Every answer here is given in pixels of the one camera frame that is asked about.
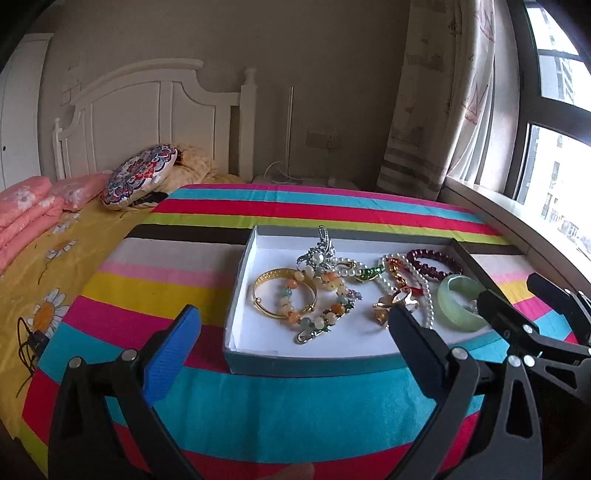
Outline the white wardrobe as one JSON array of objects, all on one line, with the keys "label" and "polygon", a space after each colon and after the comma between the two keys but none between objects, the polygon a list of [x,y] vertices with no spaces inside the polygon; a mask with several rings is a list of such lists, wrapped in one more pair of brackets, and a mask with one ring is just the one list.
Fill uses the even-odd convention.
[{"label": "white wardrobe", "polygon": [[52,33],[26,34],[1,72],[1,189],[41,174],[39,94]]}]

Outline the gold bangle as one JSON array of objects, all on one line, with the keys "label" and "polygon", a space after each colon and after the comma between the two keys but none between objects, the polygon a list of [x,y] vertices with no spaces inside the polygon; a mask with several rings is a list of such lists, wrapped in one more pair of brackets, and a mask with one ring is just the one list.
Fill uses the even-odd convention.
[{"label": "gold bangle", "polygon": [[317,303],[317,287],[301,270],[272,269],[252,284],[252,304],[259,313],[291,325],[300,323]]}]

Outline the green jade bangle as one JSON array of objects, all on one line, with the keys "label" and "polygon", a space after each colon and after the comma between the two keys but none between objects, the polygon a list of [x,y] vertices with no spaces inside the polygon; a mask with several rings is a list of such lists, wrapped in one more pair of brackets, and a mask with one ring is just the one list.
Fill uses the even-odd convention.
[{"label": "green jade bangle", "polygon": [[484,286],[465,275],[447,276],[438,288],[438,302],[443,315],[455,327],[466,332],[476,332],[488,326],[479,314],[477,300],[485,291]]}]

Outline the beige floral pillow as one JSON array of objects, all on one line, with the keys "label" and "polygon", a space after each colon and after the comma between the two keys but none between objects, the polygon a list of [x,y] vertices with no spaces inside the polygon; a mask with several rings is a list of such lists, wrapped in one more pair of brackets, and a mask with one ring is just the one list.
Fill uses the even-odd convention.
[{"label": "beige floral pillow", "polygon": [[193,184],[211,183],[217,166],[203,149],[189,144],[175,144],[177,157],[166,179],[155,192],[171,194],[179,188]]}]

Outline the pink pillow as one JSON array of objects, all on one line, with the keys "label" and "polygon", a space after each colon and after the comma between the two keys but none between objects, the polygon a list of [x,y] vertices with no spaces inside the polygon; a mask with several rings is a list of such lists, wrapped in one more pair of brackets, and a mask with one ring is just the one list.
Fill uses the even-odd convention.
[{"label": "pink pillow", "polygon": [[49,194],[63,200],[64,210],[77,212],[104,190],[111,174],[107,170],[63,179],[52,185]]}]

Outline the pink folded quilt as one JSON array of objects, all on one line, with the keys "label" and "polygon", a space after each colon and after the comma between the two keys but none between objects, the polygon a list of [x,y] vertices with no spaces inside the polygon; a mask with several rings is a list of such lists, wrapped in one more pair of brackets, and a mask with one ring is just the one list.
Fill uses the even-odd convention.
[{"label": "pink folded quilt", "polygon": [[1,273],[29,244],[55,226],[64,200],[47,177],[33,176],[1,192]]}]

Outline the gold ring cluster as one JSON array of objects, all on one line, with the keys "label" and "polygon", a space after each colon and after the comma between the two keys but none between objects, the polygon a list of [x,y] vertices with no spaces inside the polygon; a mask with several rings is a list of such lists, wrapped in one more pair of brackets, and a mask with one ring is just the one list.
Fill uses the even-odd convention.
[{"label": "gold ring cluster", "polygon": [[402,305],[413,313],[419,308],[420,302],[414,297],[410,287],[396,289],[393,293],[381,297],[373,304],[373,309],[376,322],[383,328],[388,326],[389,312],[396,305]]}]

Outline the yellow daisy bedsheet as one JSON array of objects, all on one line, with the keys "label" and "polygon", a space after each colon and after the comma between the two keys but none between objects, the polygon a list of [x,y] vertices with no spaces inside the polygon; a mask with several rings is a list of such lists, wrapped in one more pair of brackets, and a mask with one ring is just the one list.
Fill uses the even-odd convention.
[{"label": "yellow daisy bedsheet", "polygon": [[107,210],[91,201],[29,244],[1,276],[1,420],[19,463],[3,478],[45,471],[53,407],[66,361],[90,361],[139,347],[186,305],[201,332],[183,370],[207,384],[228,378],[223,324],[235,266],[221,246],[152,237],[144,210]]}]

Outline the patterned round cushion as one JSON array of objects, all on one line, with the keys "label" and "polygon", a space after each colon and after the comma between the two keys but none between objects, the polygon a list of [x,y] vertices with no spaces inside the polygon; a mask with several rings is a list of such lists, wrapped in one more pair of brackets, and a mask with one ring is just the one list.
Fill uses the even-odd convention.
[{"label": "patterned round cushion", "polygon": [[171,173],[178,149],[170,144],[147,148],[119,165],[100,197],[110,210],[122,210],[154,191]]}]

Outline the white bed headboard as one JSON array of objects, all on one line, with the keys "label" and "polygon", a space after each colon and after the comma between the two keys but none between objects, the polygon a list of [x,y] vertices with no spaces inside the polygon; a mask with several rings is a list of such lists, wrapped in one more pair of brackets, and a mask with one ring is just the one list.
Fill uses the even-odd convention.
[{"label": "white bed headboard", "polygon": [[211,92],[198,81],[197,59],[136,62],[105,74],[71,101],[68,125],[54,121],[58,179],[114,169],[136,153],[166,143],[197,146],[222,173],[254,177],[256,68],[236,92]]}]

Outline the window with dark frame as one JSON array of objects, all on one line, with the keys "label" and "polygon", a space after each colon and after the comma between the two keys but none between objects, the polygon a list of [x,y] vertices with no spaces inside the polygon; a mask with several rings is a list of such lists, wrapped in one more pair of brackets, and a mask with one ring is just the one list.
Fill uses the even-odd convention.
[{"label": "window with dark frame", "polygon": [[520,106],[506,194],[590,255],[590,47],[559,1],[508,4]]}]

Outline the beige patterned curtain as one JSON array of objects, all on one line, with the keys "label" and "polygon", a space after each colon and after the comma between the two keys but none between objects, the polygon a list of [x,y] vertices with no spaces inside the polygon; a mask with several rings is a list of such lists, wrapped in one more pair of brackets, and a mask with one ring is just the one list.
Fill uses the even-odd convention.
[{"label": "beige patterned curtain", "polygon": [[456,178],[504,190],[519,104],[507,2],[412,2],[378,189],[434,200]]}]

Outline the silver crystal brooch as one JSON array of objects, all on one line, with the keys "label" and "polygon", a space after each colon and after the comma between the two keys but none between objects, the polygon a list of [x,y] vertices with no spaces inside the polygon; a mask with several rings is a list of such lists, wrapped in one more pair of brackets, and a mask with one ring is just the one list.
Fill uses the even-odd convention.
[{"label": "silver crystal brooch", "polygon": [[298,268],[311,267],[314,271],[320,270],[321,272],[335,269],[335,265],[337,265],[335,246],[324,225],[318,227],[317,245],[312,246],[307,253],[298,257],[295,264]]}]

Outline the white bedside table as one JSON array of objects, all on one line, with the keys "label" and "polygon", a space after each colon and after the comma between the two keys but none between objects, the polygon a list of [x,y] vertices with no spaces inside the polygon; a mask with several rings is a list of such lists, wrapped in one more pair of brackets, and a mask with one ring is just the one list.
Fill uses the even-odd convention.
[{"label": "white bedside table", "polygon": [[329,178],[313,178],[313,177],[290,177],[283,174],[266,174],[256,176],[252,180],[252,184],[260,185],[295,185],[307,187],[327,187],[346,190],[359,190],[359,187],[351,180],[329,177]]}]

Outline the grey cardboard tray box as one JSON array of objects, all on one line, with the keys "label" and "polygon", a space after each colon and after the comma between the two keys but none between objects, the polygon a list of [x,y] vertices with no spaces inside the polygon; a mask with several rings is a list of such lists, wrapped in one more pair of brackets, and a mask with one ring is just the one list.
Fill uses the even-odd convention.
[{"label": "grey cardboard tray box", "polygon": [[[420,302],[411,313],[450,346],[473,349],[498,338],[488,325],[476,332],[443,315],[438,288],[450,275],[468,276],[494,289],[478,263],[484,247],[454,239],[328,229],[337,265],[332,271],[298,268],[297,258],[318,242],[318,227],[256,227],[247,240],[226,319],[222,351],[235,374],[266,377],[332,377],[401,367],[400,351],[375,320],[373,304],[410,287]],[[301,270],[314,282],[318,303],[300,323],[264,316],[252,304],[252,284],[277,268]]]}]

